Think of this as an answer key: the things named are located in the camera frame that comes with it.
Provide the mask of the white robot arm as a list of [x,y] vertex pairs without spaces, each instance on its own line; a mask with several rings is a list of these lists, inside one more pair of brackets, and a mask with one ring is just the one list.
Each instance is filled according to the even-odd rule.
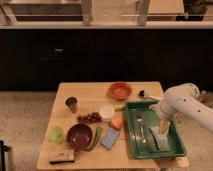
[[154,111],[162,121],[170,121],[178,112],[199,122],[213,133],[213,109],[199,101],[199,88],[185,83],[168,88],[163,98],[157,102]]

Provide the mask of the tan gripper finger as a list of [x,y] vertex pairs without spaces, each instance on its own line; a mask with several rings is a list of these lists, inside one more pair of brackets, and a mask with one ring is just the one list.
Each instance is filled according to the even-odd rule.
[[168,120],[161,120],[159,123],[159,133],[164,134],[169,129],[170,122]]

